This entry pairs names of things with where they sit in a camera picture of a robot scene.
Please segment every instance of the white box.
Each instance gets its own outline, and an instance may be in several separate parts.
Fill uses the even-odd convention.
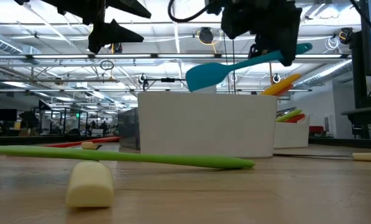
[[[270,157],[276,96],[138,94],[141,153]]]
[[[308,147],[309,115],[298,123],[277,122],[275,127],[275,144],[273,147]]]

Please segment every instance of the desk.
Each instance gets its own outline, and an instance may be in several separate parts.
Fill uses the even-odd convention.
[[[325,154],[353,151],[310,148]],[[117,143],[102,150],[116,151]],[[255,161],[252,170],[104,162],[115,178],[114,206],[69,210],[66,182],[78,161],[0,156],[0,223],[371,224],[371,162]]]

